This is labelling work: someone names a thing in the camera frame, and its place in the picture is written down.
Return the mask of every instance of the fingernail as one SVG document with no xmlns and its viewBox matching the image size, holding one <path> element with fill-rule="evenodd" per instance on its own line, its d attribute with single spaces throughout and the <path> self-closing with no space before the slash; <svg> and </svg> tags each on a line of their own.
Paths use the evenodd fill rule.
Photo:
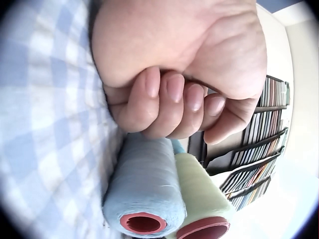
<svg viewBox="0 0 319 239">
<path fill-rule="evenodd" d="M 148 68 L 143 72 L 145 77 L 145 89 L 151 98 L 155 98 L 160 90 L 160 72 L 156 72 L 156 68 Z"/>
<path fill-rule="evenodd" d="M 224 108 L 225 102 L 225 98 L 220 96 L 211 98 L 207 107 L 208 114 L 211 116 L 219 115 Z"/>
<path fill-rule="evenodd" d="M 204 89 L 198 85 L 194 84 L 188 88 L 186 94 L 186 102 L 188 107 L 196 112 L 200 109 L 204 100 Z"/>
<path fill-rule="evenodd" d="M 184 77 L 181 74 L 172 75 L 167 80 L 167 93 L 175 103 L 180 102 L 183 97 L 184 82 Z"/>
</svg>

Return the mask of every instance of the spool hole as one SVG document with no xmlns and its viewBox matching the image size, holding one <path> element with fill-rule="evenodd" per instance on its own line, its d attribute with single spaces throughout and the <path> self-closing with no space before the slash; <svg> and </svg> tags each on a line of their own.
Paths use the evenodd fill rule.
<svg viewBox="0 0 319 239">
<path fill-rule="evenodd" d="M 160 222 L 149 217 L 131 217 L 127 221 L 130 229 L 136 232 L 153 232 L 160 228 Z"/>
<path fill-rule="evenodd" d="M 218 225 L 213 227 L 204 228 L 193 232 L 183 239 L 218 239 L 224 235 L 228 230 L 225 225 Z"/>
</svg>

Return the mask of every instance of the blue checkered fabric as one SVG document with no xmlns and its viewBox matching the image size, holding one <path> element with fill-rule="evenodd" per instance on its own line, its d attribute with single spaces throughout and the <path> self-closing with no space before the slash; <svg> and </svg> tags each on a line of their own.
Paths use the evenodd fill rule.
<svg viewBox="0 0 319 239">
<path fill-rule="evenodd" d="M 125 238 L 101 210 L 123 133 L 90 52 L 89 2 L 17 1 L 0 25 L 0 203 L 31 238 Z"/>
</svg>

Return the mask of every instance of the hand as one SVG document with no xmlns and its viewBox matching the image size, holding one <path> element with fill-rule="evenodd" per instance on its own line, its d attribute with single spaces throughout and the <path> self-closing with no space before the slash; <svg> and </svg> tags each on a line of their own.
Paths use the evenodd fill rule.
<svg viewBox="0 0 319 239">
<path fill-rule="evenodd" d="M 254 0 L 108 0 L 92 47 L 115 121 L 150 137 L 218 143 L 247 126 L 265 81 Z"/>
</svg>

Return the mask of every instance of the red spool core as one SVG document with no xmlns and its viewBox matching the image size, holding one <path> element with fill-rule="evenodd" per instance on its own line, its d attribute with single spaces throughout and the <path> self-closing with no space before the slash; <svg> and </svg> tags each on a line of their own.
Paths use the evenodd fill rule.
<svg viewBox="0 0 319 239">
<path fill-rule="evenodd" d="M 208 217 L 192 222 L 176 233 L 177 239 L 218 239 L 229 229 L 230 223 L 223 217 Z"/>
<path fill-rule="evenodd" d="M 121 217 L 120 224 L 128 231 L 140 235 L 153 234 L 166 227 L 163 218 L 150 213 L 132 213 Z"/>
</svg>

